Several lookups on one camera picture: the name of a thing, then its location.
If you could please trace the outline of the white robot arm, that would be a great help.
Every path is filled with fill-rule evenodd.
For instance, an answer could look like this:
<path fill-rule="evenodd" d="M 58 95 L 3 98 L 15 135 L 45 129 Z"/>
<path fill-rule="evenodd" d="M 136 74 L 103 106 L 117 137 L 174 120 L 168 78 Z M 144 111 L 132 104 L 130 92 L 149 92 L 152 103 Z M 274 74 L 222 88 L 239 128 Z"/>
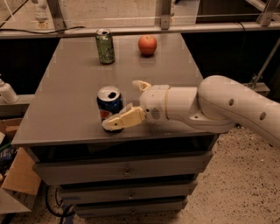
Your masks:
<path fill-rule="evenodd" d="M 273 146 L 280 146 L 280 103 L 228 77 L 209 76 L 197 87 L 151 85 L 135 80 L 133 87 L 141 93 L 139 105 L 128 104 L 105 119 L 105 130 L 133 127 L 144 120 L 173 120 L 197 130 L 225 133 L 239 123 Z"/>

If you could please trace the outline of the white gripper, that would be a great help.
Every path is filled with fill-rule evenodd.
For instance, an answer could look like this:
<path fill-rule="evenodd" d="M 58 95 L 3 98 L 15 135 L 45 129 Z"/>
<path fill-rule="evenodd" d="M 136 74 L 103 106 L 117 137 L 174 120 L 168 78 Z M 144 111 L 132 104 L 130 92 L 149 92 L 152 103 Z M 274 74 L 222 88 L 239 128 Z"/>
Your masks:
<path fill-rule="evenodd" d="M 165 98 L 170 89 L 169 85 L 154 85 L 133 80 L 132 86 L 142 93 L 139 97 L 140 106 L 132 103 L 126 105 L 119 113 L 105 119 L 101 125 L 107 131 L 122 130 L 140 124 L 146 117 L 148 122 L 165 122 Z"/>

